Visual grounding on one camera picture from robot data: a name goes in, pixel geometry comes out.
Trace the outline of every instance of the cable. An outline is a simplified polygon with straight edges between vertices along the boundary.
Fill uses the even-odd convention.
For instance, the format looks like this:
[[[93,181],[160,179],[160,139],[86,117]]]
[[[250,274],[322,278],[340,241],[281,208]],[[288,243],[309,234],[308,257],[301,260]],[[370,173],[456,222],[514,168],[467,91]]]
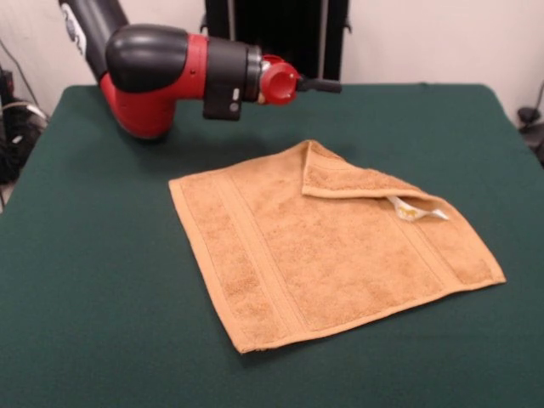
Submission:
[[[28,88],[28,92],[30,93],[32,100],[34,101],[34,104],[40,105],[37,103],[36,95],[34,94],[34,91],[32,91],[32,88],[28,81],[26,80],[25,73],[23,72],[23,69],[19,65],[19,61],[15,59],[15,57],[9,52],[8,48],[6,47],[6,44],[3,43],[2,38],[0,38],[0,47],[2,47],[3,51],[6,53],[6,55],[14,62],[15,66],[17,67],[17,70],[20,73],[21,78],[23,78],[23,82],[25,83],[26,87]]]
[[[30,112],[32,112],[33,114],[40,116],[44,121],[49,122],[49,116],[48,116],[47,113],[45,113],[39,107],[37,107],[37,106],[35,106],[35,105],[33,105],[33,104],[29,103],[29,102],[25,102],[24,100],[20,101],[20,102],[12,102],[10,104],[6,104],[6,105],[2,106],[2,111],[6,111],[7,109],[16,108],[16,107],[24,107],[27,110],[29,110]]]
[[[544,81],[542,81],[541,90],[538,93],[538,98],[536,99],[535,109],[533,110],[533,120],[536,120],[536,112],[538,111],[538,108],[541,105],[542,102],[542,94],[544,94]]]

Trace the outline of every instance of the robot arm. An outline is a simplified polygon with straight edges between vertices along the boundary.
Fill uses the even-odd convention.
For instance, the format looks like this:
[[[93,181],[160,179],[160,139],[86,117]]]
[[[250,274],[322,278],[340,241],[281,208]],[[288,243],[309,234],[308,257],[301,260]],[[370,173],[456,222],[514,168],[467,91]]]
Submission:
[[[166,133],[179,99],[203,99],[205,118],[235,121],[242,102],[285,105],[297,91],[341,91],[337,82],[302,78],[257,46],[164,25],[129,25],[117,0],[59,5],[116,119],[137,138]]]

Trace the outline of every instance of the orange towel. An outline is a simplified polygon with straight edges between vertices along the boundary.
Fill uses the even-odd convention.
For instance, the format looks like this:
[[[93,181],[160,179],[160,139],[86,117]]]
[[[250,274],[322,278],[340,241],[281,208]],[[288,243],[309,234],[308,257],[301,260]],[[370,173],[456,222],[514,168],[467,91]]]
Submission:
[[[448,202],[352,166],[315,141],[172,180],[170,189],[241,353],[506,281]]]

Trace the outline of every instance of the table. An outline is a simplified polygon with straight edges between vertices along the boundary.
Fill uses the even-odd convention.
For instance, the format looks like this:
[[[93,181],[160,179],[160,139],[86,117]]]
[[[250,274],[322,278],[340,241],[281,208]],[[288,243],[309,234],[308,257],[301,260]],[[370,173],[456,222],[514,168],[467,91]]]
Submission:
[[[479,85],[346,86],[204,121],[161,143],[68,88],[0,217],[0,405],[542,406],[544,173]],[[505,285],[334,337],[239,355],[167,181],[317,139],[445,197]]]

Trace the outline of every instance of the white tag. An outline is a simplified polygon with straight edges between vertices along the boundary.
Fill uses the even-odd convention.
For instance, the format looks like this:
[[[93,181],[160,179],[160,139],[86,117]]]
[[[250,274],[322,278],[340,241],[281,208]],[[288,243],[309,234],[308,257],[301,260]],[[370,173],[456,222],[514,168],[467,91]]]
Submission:
[[[411,206],[407,202],[402,201],[399,197],[392,195],[388,196],[388,200],[393,203],[394,209],[397,212],[397,216],[401,219],[404,219],[405,221],[416,221],[417,219],[423,218],[426,215],[438,217],[441,219],[449,219],[448,216],[439,209],[433,211],[425,211],[421,208]]]

